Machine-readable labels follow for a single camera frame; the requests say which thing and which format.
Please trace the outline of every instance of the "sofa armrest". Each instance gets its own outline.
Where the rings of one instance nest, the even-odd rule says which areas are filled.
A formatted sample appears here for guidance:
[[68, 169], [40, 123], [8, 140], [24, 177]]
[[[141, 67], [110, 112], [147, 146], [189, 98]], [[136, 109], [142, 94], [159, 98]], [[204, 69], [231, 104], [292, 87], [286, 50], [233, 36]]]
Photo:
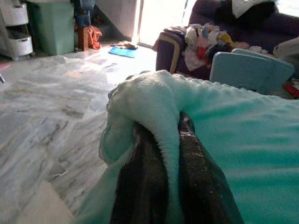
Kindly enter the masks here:
[[178, 60], [186, 48], [182, 35], [164, 31], [157, 41], [156, 70], [167, 70], [171, 74], [176, 71]]

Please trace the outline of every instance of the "red object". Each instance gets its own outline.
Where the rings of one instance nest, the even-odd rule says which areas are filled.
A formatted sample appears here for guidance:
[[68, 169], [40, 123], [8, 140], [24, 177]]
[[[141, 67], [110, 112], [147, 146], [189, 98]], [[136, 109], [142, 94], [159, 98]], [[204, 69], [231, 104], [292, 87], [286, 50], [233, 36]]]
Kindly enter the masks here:
[[299, 90], [292, 85], [285, 85], [285, 90], [292, 94], [296, 99], [299, 98]]
[[99, 37], [102, 36], [102, 32], [94, 26], [89, 26], [88, 33], [88, 46], [96, 50], [100, 49], [101, 44], [99, 42]]
[[205, 54], [206, 54], [206, 49], [205, 49], [205, 48], [199, 48], [199, 49], [198, 49], [197, 57], [198, 57], [199, 59], [203, 59], [204, 56], [205, 56]]

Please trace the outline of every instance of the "light blue chair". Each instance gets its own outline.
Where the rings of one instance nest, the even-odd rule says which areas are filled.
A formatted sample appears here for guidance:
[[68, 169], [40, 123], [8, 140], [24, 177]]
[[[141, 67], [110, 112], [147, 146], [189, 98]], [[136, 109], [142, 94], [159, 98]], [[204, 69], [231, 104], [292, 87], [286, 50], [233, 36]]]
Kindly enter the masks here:
[[267, 93], [283, 89], [295, 72], [293, 65], [270, 56], [243, 49], [218, 52], [212, 62], [210, 81]]

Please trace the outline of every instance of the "purple sofa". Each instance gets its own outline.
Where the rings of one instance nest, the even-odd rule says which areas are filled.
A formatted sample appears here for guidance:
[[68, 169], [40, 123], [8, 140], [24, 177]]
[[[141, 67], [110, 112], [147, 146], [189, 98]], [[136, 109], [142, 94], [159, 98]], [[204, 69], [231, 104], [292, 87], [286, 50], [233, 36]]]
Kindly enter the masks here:
[[[231, 0], [198, 0], [192, 9], [189, 24], [200, 23], [204, 25], [209, 22], [218, 25], [228, 32], [233, 41], [247, 42], [251, 46], [261, 46], [269, 53], [272, 53], [273, 48], [279, 43], [299, 36], [299, 18], [281, 14], [278, 10], [271, 13], [255, 28], [219, 21], [217, 19], [219, 13], [216, 12], [224, 7], [224, 2], [229, 1]], [[157, 42], [156, 70], [168, 70], [170, 73], [181, 73], [208, 80], [210, 68], [200, 67], [193, 71], [187, 69], [182, 55], [185, 47], [183, 35], [163, 31]]]

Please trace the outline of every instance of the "orange cloth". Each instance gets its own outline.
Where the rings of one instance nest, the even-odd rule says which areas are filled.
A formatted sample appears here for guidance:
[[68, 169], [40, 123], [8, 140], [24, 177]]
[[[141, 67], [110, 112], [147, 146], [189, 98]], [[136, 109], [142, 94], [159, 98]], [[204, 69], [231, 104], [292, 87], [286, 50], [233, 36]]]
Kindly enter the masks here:
[[88, 46], [96, 50], [100, 49], [99, 37], [102, 36], [102, 32], [94, 26], [89, 26], [88, 33]]

